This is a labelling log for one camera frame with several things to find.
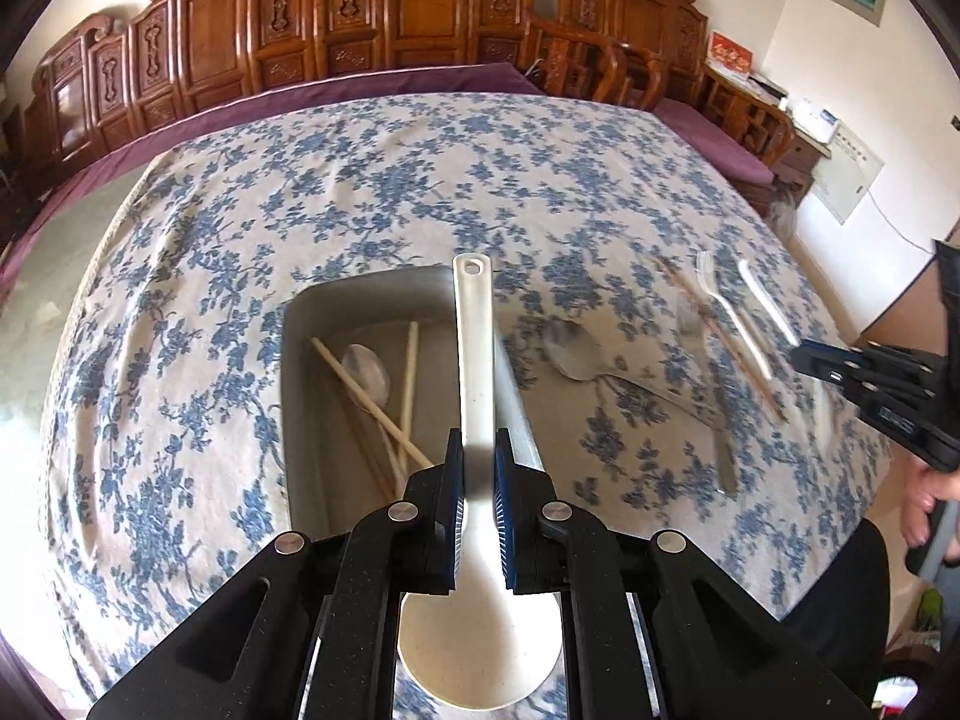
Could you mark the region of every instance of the chopstick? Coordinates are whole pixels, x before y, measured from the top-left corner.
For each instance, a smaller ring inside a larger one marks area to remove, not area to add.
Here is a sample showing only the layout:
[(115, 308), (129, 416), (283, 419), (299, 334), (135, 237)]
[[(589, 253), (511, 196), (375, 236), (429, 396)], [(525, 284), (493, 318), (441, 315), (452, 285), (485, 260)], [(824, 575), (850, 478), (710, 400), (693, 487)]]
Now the chopstick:
[(320, 357), (323, 357), (326, 360), (326, 363), (333, 368), (333, 372), (340, 377), (342, 381), (349, 389), (357, 401), (362, 405), (368, 412), (371, 413), (374, 419), (379, 422), (386, 429), (387, 433), (394, 437), (394, 440), (407, 450), (407, 454), (412, 457), (416, 463), (422, 469), (432, 469), (433, 464), (431, 461), (426, 459), (424, 453), (421, 450), (417, 449), (414, 446), (414, 443), (411, 442), (408, 437), (403, 435), (403, 431), (394, 424), (394, 420), (390, 419), (383, 410), (373, 402), (371, 396), (357, 384), (357, 381), (350, 376), (347, 369), (340, 365), (340, 361), (333, 356), (333, 353), (323, 345), (323, 342), (319, 338), (310, 338), (310, 343), (313, 343), (313, 346), (316, 351), (320, 352)]
[(370, 471), (373, 480), (376, 482), (377, 487), (380, 489), (380, 494), (383, 495), (383, 498), (387, 503), (396, 500), (394, 498), (394, 491), (391, 490), (390, 484), (383, 476), (383, 469), (381, 469), (380, 464), (373, 459), (373, 450), (370, 445), (370, 437), (367, 432), (360, 425), (360, 422), (357, 420), (357, 406), (352, 402), (352, 400), (347, 397), (347, 390), (342, 386), (336, 386), (337, 399), (340, 401), (340, 408), (344, 411), (344, 418), (347, 420), (347, 427), (350, 429), (350, 433), (353, 435), (353, 440), (356, 442), (357, 446), (360, 447), (360, 454), (363, 455), (364, 460), (367, 461), (367, 469)]
[[(403, 370), (403, 399), (400, 403), (400, 429), (410, 437), (414, 422), (414, 389), (416, 387), (416, 357), (419, 355), (419, 324), (410, 322), (407, 328), (407, 360)], [(397, 450), (397, 462), (407, 469), (407, 452), (401, 446)]]
[(683, 277), (683, 274), (681, 274), (678, 271), (675, 271), (675, 269), (673, 269), (672, 266), (670, 266), (670, 263), (664, 260), (664, 258), (653, 257), (653, 259), (656, 262), (656, 264), (659, 265), (661, 270), (666, 274), (667, 278), (673, 283), (673, 285), (683, 290), (685, 293), (687, 293), (690, 296), (690, 298), (693, 299), (693, 302), (698, 307), (700, 316), (702, 317), (704, 324), (706, 324), (707, 327), (709, 327), (709, 329), (712, 330), (712, 332), (717, 336), (717, 338), (720, 338), (720, 341), (721, 343), (723, 343), (723, 346), (726, 346), (727, 351), (730, 352), (731, 355), (733, 356), (733, 360), (735, 360), (740, 366), (741, 370), (743, 370), (743, 372), (747, 374), (747, 378), (750, 379), (750, 382), (754, 385), (754, 388), (760, 392), (760, 396), (763, 398), (763, 400), (766, 401), (767, 406), (774, 413), (774, 415), (776, 415), (776, 418), (780, 422), (786, 422), (786, 417), (784, 416), (784, 412), (781, 410), (781, 407), (779, 406), (779, 404), (776, 403), (776, 399), (774, 399), (774, 392), (772, 389), (770, 389), (770, 385), (767, 384), (766, 381), (764, 381), (762, 376), (757, 375), (757, 371), (754, 369), (751, 363), (744, 357), (743, 353), (740, 351), (736, 343), (733, 342), (733, 339), (730, 337), (730, 334), (723, 328), (722, 325), (720, 325), (717, 322), (716, 319), (713, 318), (713, 315), (709, 312), (709, 309), (707, 309), (707, 307), (704, 306), (702, 300), (700, 300), (700, 296), (697, 295), (696, 290), (694, 290), (688, 284), (688, 282), (686, 282), (686, 279)]

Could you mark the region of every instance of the human hand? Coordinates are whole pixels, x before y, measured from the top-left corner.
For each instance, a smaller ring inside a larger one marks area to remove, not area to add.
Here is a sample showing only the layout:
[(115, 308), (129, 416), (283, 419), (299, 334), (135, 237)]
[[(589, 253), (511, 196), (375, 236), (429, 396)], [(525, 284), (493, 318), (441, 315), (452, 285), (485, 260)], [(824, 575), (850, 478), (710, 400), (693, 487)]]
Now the human hand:
[[(930, 539), (930, 520), (938, 500), (960, 500), (960, 471), (939, 473), (904, 447), (893, 445), (894, 461), (904, 465), (906, 484), (901, 504), (901, 533), (907, 546), (923, 546)], [(946, 562), (960, 560), (960, 523), (958, 533), (947, 548)]]

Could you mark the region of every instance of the tablecloth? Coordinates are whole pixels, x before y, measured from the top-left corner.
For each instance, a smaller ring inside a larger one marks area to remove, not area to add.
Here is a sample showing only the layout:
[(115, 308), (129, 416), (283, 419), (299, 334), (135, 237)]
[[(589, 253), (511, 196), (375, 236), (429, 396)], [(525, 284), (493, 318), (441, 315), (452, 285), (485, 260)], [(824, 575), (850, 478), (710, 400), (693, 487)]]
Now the tablecloth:
[[(803, 596), (872, 501), (889, 458), (829, 394), (817, 449), (809, 381), (776, 343), (768, 416), (712, 343), (740, 492), (716, 491), (709, 430), (621, 381), (552, 370), (539, 333), (575, 319), (618, 367), (704, 397), (656, 266), (717, 256), (721, 289), (757, 305), (749, 256), (801, 337), (838, 343), (823, 303), (716, 171), (651, 115), (526, 95), (358, 100), (196, 138), (158, 157), (80, 286), (45, 412), (42, 527), (68, 645), (106, 690), (289, 527), (280, 437), (284, 306), (378, 269), (496, 264), (497, 316), (561, 497), (611, 528), (687, 533), (771, 613)], [(563, 669), (510, 716), (563, 714)], [(450, 712), (403, 675), (399, 717)]]

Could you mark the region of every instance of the silver bolt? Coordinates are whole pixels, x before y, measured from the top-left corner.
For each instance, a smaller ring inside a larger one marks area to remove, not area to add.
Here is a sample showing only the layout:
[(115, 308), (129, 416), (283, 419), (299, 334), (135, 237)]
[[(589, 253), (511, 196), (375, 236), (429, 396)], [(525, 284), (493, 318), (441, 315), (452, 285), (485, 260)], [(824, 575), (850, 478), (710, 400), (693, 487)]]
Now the silver bolt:
[(409, 501), (397, 501), (390, 509), (387, 509), (387, 517), (394, 522), (409, 522), (419, 514), (416, 506)]
[(551, 501), (544, 506), (544, 517), (552, 522), (563, 522), (565, 519), (573, 517), (573, 509), (570, 509), (569, 504), (565, 504), (563, 501)]
[(281, 533), (274, 541), (274, 549), (280, 552), (280, 555), (296, 555), (297, 552), (304, 549), (304, 546), (306, 546), (304, 537), (295, 531)]
[(686, 539), (676, 531), (664, 531), (656, 537), (656, 546), (664, 552), (676, 555), (686, 549)]

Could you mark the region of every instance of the metal fork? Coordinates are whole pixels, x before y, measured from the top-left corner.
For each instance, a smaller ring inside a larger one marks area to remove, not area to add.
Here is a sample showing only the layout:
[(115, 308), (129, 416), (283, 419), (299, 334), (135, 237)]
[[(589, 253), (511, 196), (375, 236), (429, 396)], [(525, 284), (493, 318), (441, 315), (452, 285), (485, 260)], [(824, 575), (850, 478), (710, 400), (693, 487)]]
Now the metal fork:
[[(726, 415), (726, 398), (720, 383), (713, 376), (710, 369), (710, 360), (707, 355), (707, 340), (704, 338), (704, 327), (700, 322), (700, 311), (688, 295), (680, 295), (677, 306), (677, 334), (680, 348), (697, 361), (697, 365), (704, 375), (704, 384), (707, 385), (707, 400), (712, 403), (718, 413)], [(733, 452), (727, 442), (726, 425), (723, 428), (713, 429), (713, 451), (717, 466), (717, 490), (730, 498), (736, 498), (737, 479), (736, 466), (733, 464)]]
[(770, 381), (770, 379), (773, 378), (773, 372), (770, 370), (770, 364), (767, 362), (767, 358), (763, 352), (760, 351), (757, 340), (751, 335), (747, 326), (743, 323), (740, 314), (733, 309), (730, 300), (724, 298), (720, 293), (720, 288), (717, 286), (716, 266), (713, 261), (713, 252), (711, 251), (697, 252), (697, 283), (700, 284), (700, 289), (723, 306), (724, 311), (727, 312), (727, 316), (730, 317), (731, 322), (733, 322), (733, 326), (736, 327), (736, 332), (740, 333), (741, 338), (746, 341), (747, 348), (750, 349), (752, 357), (757, 361), (757, 367), (760, 369), (763, 378)]

